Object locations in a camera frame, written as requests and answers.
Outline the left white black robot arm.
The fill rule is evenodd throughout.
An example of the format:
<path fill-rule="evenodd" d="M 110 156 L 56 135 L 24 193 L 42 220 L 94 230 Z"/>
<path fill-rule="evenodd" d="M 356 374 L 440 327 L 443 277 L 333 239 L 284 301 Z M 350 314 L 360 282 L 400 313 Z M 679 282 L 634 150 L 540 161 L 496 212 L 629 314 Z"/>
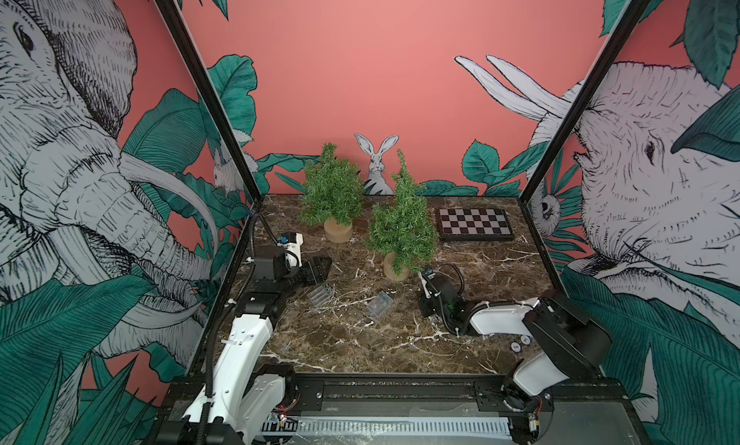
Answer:
<path fill-rule="evenodd" d="M 284 232 L 271 244 L 251 249 L 248 281 L 254 289 L 243 289 L 227 306 L 224 314 L 233 321 L 223 350 L 216 349 L 217 333 L 208 336 L 202 390 L 177 418 L 158 420 L 148 443 L 264 443 L 264 423 L 284 421 L 298 406 L 301 389 L 294 368 L 257 362 L 289 298 L 328 279 L 331 257 L 304 256 L 303 244 L 301 233 Z"/>

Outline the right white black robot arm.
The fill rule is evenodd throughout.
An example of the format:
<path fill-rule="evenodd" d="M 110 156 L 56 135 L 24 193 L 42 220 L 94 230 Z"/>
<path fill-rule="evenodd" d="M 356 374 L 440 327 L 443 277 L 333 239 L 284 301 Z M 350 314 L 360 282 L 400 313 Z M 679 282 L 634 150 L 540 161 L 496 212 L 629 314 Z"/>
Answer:
<path fill-rule="evenodd" d="M 432 269 L 418 273 L 422 291 L 419 307 L 424 317 L 437 315 L 455 336 L 518 335 L 536 342 L 541 352 L 520 361 L 493 397 L 514 412 L 531 411 L 542 404 L 547 389 L 574 379 L 599 376 L 599 367 L 612 347 L 612 337 L 585 309 L 565 293 L 550 289 L 530 300 L 467 300 L 464 279 L 455 286 Z"/>

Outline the clear string light battery box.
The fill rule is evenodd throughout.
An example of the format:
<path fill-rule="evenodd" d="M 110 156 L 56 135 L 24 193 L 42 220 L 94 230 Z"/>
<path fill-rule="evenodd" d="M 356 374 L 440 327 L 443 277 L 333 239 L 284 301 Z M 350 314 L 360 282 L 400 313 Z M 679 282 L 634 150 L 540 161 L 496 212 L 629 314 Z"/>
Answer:
<path fill-rule="evenodd" d="M 381 292 L 378 296 L 375 296 L 373 300 L 370 300 L 365 308 L 365 314 L 372 320 L 378 321 L 383 319 L 390 308 L 393 306 L 393 298 L 386 292 Z"/>

